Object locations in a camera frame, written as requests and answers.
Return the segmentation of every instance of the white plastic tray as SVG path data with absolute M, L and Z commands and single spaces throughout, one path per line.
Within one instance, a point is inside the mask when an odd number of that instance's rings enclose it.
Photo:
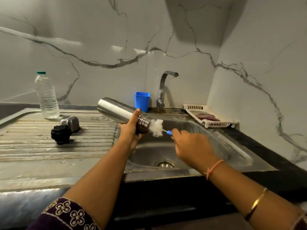
M 228 127 L 231 124 L 231 127 L 235 127 L 238 123 L 233 121 L 232 119 L 221 116 L 217 113 L 214 113 L 210 110 L 210 107 L 207 105 L 199 105 L 199 104 L 183 104 L 183 109 L 185 109 L 194 119 L 196 119 L 199 123 L 208 127 Z M 211 114 L 214 115 L 220 121 L 210 121 L 210 120 L 200 120 L 195 115 L 198 113 Z

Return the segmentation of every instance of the orange thread bracelet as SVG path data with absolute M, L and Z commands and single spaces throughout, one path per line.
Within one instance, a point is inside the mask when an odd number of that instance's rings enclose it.
M 212 173 L 212 171 L 215 169 L 215 167 L 217 167 L 218 166 L 218 164 L 220 164 L 221 162 L 223 162 L 224 160 L 219 160 L 219 161 L 217 161 L 212 167 L 211 167 L 211 169 L 209 169 L 208 168 L 208 170 L 207 170 L 207 172 L 205 173 L 204 172 L 204 174 L 206 175 L 206 179 L 209 181 L 209 176 L 210 176 L 210 174 Z

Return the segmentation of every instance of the gold bangle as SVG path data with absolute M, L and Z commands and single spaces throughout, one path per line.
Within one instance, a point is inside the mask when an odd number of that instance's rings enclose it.
M 259 196 L 259 198 L 257 198 L 257 200 L 254 202 L 254 204 L 251 207 L 251 210 L 249 211 L 249 213 L 246 215 L 245 220 L 249 221 L 249 219 L 251 218 L 251 215 L 254 213 L 254 211 L 256 210 L 259 202 L 261 201 L 261 199 L 264 197 L 265 193 L 267 192 L 267 188 L 263 189 L 262 194 Z

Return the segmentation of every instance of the white bristles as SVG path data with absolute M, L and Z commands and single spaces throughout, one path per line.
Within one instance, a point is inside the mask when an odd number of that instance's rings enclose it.
M 162 136 L 163 126 L 162 119 L 153 119 L 149 122 L 148 129 L 153 134 L 154 137 Z

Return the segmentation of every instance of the stainless steel bottle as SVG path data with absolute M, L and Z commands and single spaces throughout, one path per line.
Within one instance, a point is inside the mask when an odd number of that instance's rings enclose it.
M 119 123 L 128 123 L 133 112 L 136 110 L 134 107 L 128 106 L 109 97 L 104 97 L 99 100 L 97 109 L 104 116 L 107 116 Z M 137 120 L 137 130 L 140 132 L 148 131 L 148 124 L 150 120 L 152 120 L 152 117 L 141 111 L 141 114 Z

